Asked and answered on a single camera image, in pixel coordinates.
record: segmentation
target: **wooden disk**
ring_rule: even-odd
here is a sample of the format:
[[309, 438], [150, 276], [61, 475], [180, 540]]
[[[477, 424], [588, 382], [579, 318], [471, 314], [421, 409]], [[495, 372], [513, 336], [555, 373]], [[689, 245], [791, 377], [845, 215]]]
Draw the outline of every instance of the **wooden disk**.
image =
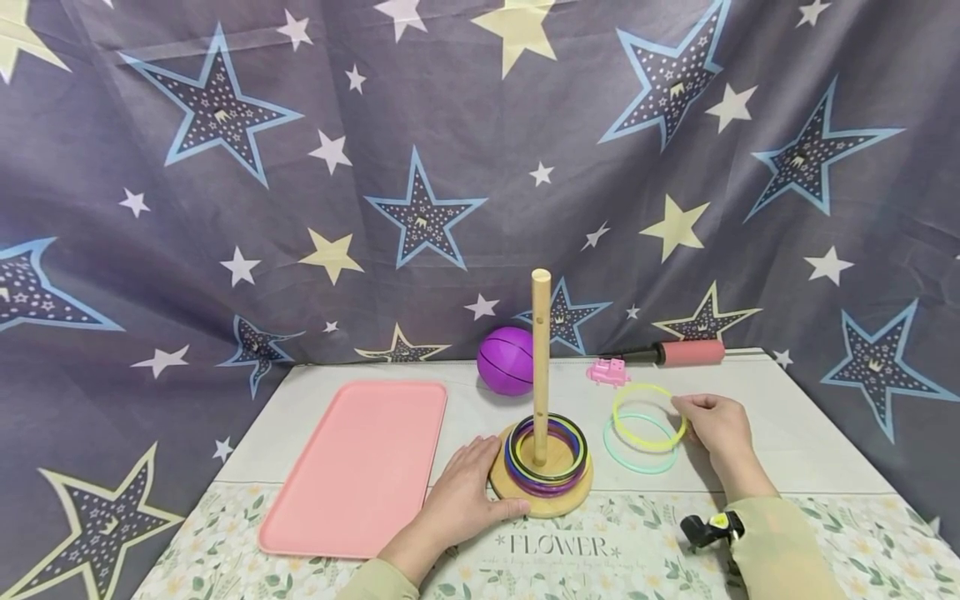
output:
[[[520, 488], [507, 472], [507, 466], [504, 464], [503, 446], [507, 441], [507, 436], [514, 430], [511, 425], [500, 434], [500, 452], [493, 461], [493, 467], [490, 469], [490, 483], [493, 491], [501, 498], [523, 498], [530, 502], [530, 516], [533, 518], [553, 518], [554, 516], [563, 516], [572, 512], [578, 506], [584, 503], [590, 488], [593, 486], [593, 461], [587, 456], [587, 467], [584, 469], [584, 476], [580, 478], [577, 485], [564, 495], [554, 498], [541, 498], [531, 495]], [[529, 436], [520, 445], [520, 460], [530, 470], [542, 472], [544, 475], [552, 475], [562, 472], [570, 467], [573, 462], [573, 453], [562, 440], [553, 436], [547, 436], [546, 446], [546, 465], [536, 467], [534, 465], [534, 443], [533, 436]]]

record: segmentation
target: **purple ball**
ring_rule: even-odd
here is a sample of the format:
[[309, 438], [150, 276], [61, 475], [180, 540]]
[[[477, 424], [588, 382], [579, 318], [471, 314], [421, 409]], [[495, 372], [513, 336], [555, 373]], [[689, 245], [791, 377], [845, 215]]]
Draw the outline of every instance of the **purple ball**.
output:
[[491, 390], [523, 396], [534, 389], [534, 336], [519, 327], [500, 327], [477, 350], [477, 370]]

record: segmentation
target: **sleeve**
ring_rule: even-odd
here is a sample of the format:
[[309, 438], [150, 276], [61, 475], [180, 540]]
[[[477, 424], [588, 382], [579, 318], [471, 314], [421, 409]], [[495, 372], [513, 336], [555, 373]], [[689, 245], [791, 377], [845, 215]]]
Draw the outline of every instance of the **sleeve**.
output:
[[336, 600], [419, 600], [420, 592], [392, 564], [373, 559], [357, 569]]
[[806, 517], [789, 500], [747, 498], [727, 507], [743, 521], [731, 548], [750, 600], [846, 600]]

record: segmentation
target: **hand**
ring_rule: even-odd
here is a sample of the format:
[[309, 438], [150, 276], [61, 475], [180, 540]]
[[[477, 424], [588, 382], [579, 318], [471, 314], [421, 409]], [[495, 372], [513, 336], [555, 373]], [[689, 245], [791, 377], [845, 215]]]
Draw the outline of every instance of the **hand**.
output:
[[747, 411], [736, 400], [700, 394], [674, 396], [670, 401], [690, 421], [711, 458], [743, 456], [754, 451]]
[[713, 394], [675, 396], [671, 402], [709, 450], [710, 464], [728, 502], [779, 495], [754, 453], [750, 421], [742, 404]]
[[446, 548], [469, 540], [495, 523], [530, 512], [526, 500], [487, 498], [487, 475], [500, 439], [477, 437], [454, 452], [413, 522], [396, 534], [379, 558], [419, 587]]

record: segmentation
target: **pink tray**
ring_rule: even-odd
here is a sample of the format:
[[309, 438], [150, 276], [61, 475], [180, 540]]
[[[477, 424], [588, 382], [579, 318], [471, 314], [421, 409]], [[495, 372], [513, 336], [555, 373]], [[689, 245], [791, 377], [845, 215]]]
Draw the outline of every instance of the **pink tray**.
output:
[[431, 381], [340, 388], [260, 526], [260, 549], [376, 556], [423, 505], [445, 407]]

